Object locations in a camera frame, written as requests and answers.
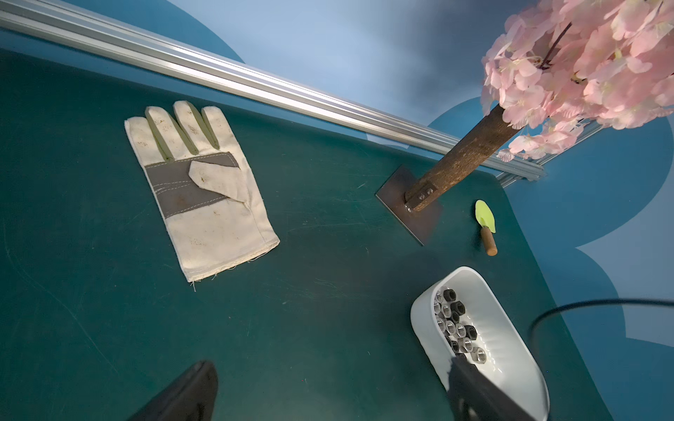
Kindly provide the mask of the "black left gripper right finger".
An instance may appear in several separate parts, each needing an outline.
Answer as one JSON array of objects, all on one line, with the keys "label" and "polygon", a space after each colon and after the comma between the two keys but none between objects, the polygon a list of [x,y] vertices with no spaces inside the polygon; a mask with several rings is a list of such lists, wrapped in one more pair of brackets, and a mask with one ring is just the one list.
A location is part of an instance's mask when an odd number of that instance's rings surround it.
[{"label": "black left gripper right finger", "polygon": [[451,360],[447,392],[454,420],[534,420],[468,360]]}]

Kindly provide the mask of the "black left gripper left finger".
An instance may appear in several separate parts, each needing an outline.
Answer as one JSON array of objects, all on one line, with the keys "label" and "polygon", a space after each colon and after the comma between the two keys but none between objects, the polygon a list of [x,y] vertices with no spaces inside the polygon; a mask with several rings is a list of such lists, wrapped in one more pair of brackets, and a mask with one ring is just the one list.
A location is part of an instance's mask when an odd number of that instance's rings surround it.
[{"label": "black left gripper left finger", "polygon": [[211,420],[219,390],[212,361],[198,361],[129,420]]}]

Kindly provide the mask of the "heap of nuts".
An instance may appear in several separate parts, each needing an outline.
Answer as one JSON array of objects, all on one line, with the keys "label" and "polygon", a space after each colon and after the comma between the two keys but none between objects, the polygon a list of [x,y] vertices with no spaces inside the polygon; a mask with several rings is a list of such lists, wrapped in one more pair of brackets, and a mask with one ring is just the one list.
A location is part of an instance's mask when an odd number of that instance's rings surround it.
[{"label": "heap of nuts", "polygon": [[467,355],[477,365],[487,363],[486,350],[477,345],[477,329],[462,321],[466,307],[454,289],[442,287],[435,292],[433,311],[437,327],[454,355]]}]

